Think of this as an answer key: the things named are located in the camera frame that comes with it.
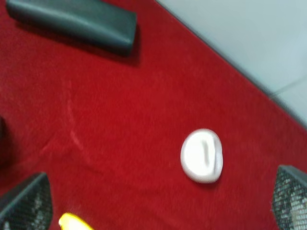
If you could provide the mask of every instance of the white object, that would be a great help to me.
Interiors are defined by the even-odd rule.
[[[223,168],[221,141],[209,129],[196,130],[183,142],[180,159],[189,178],[200,183],[213,183]]]

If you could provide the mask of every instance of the white floor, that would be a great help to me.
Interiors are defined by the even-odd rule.
[[[306,0],[157,0],[307,126]]]

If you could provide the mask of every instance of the black object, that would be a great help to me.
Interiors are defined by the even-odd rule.
[[[100,0],[6,0],[9,15],[128,55],[135,37],[136,13]]]
[[[279,166],[272,208],[281,230],[307,229],[307,174]]]
[[[47,230],[51,220],[50,185],[43,172],[26,179],[0,198],[1,230]]]

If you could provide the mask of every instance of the white cap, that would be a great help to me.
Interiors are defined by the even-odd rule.
[[[200,183],[213,183],[223,167],[222,144],[209,129],[192,132],[181,148],[181,165],[189,178]]]

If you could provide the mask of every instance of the yellow object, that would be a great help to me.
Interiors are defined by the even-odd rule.
[[[59,219],[62,230],[94,230],[82,219],[72,213],[65,213]]]

